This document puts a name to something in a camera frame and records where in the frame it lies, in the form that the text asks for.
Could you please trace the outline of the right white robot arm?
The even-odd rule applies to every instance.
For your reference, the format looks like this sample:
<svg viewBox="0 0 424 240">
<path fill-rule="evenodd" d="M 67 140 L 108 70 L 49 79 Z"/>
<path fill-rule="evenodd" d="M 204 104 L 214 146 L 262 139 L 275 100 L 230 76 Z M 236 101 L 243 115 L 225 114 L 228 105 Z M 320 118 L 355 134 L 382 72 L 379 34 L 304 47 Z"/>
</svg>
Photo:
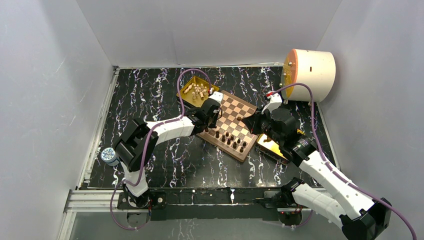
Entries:
<svg viewBox="0 0 424 240">
<path fill-rule="evenodd" d="M 301 133 L 296 119 L 285 108 L 257 110 L 241 121 L 255 135 L 264 134 L 277 143 L 291 163 L 317 180 L 328 194 L 320 193 L 299 178 L 281 187 L 288 207 L 305 206 L 336 224 L 349 240 L 374 240 L 389 225 L 390 203 L 373 200 L 351 187 L 351 181 L 321 156 L 313 137 Z"/>
</svg>

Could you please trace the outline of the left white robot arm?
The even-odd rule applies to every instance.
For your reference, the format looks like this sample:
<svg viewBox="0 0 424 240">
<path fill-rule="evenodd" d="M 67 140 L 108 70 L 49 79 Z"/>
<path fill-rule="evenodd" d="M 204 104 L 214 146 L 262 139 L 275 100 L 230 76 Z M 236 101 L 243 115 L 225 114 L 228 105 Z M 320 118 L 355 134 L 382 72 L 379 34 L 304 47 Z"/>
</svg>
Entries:
<svg viewBox="0 0 424 240">
<path fill-rule="evenodd" d="M 213 95 L 184 113 L 182 117 L 162 121 L 134 119 L 112 145 L 124 169 L 124 187 L 130 195 L 130 202 L 137 208 L 149 203 L 148 184 L 144 166 L 149 161 L 154 148 L 163 142 L 190 137 L 215 128 L 223 95 Z"/>
</svg>

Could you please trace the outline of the gold tray dark pieces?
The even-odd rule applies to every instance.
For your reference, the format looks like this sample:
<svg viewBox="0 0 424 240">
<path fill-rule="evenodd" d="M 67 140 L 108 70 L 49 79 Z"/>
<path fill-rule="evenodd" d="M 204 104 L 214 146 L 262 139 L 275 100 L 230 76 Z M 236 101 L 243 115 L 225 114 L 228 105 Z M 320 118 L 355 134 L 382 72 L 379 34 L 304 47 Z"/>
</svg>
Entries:
<svg viewBox="0 0 424 240">
<path fill-rule="evenodd" d="M 306 156 L 301 153 L 301 144 L 298 141 L 305 136 L 305 133 L 295 129 L 289 132 L 271 130 L 269 134 L 271 136 L 264 133 L 259 136 L 256 148 L 278 163 L 283 165 L 294 163 L 299 166 Z"/>
</svg>

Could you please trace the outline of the gold tray light pieces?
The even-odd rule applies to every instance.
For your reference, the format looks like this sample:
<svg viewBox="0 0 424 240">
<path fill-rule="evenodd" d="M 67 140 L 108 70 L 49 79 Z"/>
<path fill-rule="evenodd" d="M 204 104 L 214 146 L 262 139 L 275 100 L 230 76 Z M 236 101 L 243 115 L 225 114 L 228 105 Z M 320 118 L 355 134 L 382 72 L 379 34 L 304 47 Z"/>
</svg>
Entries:
<svg viewBox="0 0 424 240">
<path fill-rule="evenodd" d="M 176 94 L 176 100 L 179 101 L 181 95 L 184 106 L 188 109 L 201 107 L 203 102 L 208 99 L 208 90 L 213 89 L 213 92 L 218 92 L 219 87 L 211 84 L 205 79 L 198 76 L 193 76 L 188 83 L 186 83 L 180 92 Z"/>
</svg>

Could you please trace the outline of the pile of light pieces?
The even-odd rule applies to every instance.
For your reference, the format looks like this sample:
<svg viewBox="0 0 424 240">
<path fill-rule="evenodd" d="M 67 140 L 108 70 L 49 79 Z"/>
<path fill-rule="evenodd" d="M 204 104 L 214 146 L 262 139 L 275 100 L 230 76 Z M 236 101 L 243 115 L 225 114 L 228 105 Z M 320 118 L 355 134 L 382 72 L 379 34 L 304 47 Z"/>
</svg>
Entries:
<svg viewBox="0 0 424 240">
<path fill-rule="evenodd" d="M 192 100 L 204 100 L 209 93 L 210 90 L 202 83 L 189 83 L 188 86 L 182 91 L 184 97 L 189 97 Z"/>
</svg>

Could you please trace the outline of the wooden chess board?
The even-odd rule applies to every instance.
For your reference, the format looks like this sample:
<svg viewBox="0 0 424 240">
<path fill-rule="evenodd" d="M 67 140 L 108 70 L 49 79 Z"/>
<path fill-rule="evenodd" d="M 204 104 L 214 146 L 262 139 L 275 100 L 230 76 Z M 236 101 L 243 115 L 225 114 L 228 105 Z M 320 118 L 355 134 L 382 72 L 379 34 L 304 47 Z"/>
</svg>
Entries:
<svg viewBox="0 0 424 240">
<path fill-rule="evenodd" d="M 209 128 L 207 131 L 197 134 L 197 136 L 243 163 L 250 150 L 254 147 L 258 136 L 251 134 L 246 125 L 241 120 L 237 120 L 237 117 L 242 119 L 249 117 L 255 113 L 257 107 L 229 92 L 223 91 L 222 93 L 222 116 L 218 117 L 216 128 Z M 216 138 L 216 131 L 219 131 L 219 138 Z M 226 135 L 226 132 L 229 132 L 229 136 L 226 136 L 225 141 L 222 142 L 222 135 Z M 227 140 L 230 139 L 231 135 L 234 135 L 234 140 L 231 140 L 231 144 L 227 145 Z M 232 145 L 237 138 L 240 138 L 241 142 L 234 149 Z M 243 142 L 247 143 L 246 147 L 242 146 Z"/>
</svg>

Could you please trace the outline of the white round drawer cabinet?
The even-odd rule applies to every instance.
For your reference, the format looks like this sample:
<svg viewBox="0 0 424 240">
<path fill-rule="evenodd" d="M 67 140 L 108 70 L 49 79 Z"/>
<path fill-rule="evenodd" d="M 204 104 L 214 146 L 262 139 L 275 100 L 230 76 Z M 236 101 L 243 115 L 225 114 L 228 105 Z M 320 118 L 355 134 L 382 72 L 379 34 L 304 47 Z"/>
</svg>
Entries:
<svg viewBox="0 0 424 240">
<path fill-rule="evenodd" d="M 313 101 L 320 103 L 330 93 L 336 77 L 336 62 L 329 51 L 293 48 L 286 56 L 280 87 L 294 83 L 307 85 Z"/>
</svg>

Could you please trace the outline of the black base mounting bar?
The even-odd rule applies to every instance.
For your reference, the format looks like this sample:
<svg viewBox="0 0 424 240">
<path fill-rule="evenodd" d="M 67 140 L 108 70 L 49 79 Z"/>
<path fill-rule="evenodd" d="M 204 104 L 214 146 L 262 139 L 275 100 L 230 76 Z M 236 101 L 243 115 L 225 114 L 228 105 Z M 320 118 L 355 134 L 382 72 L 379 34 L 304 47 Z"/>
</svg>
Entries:
<svg viewBox="0 0 424 240">
<path fill-rule="evenodd" d="M 124 190 L 116 208 L 148 213 L 152 221 L 259 219 L 285 225 L 298 225 L 311 212 L 288 200 L 279 187 L 150 188 L 139 198 Z"/>
</svg>

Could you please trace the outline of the round sticker on table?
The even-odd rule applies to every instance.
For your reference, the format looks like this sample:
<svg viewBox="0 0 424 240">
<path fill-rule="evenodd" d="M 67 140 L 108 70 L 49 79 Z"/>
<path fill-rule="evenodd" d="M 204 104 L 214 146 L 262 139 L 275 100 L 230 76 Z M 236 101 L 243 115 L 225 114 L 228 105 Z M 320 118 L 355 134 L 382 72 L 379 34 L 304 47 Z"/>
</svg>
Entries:
<svg viewBox="0 0 424 240">
<path fill-rule="evenodd" d="M 100 153 L 100 158 L 111 167 L 114 167 L 120 163 L 119 157 L 112 147 L 103 149 Z"/>
</svg>

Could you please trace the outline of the aluminium frame rail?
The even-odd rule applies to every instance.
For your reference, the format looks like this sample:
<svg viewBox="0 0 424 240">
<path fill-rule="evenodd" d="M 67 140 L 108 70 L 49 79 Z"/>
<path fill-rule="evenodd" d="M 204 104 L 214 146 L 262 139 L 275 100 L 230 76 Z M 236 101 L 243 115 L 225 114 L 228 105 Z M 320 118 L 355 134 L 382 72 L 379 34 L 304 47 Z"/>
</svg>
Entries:
<svg viewBox="0 0 424 240">
<path fill-rule="evenodd" d="M 117 211 L 119 194 L 122 190 L 117 190 L 113 195 L 113 190 L 89 189 L 71 190 L 68 194 L 64 213 L 81 212 L 109 212 L 112 200 L 112 209 Z"/>
</svg>

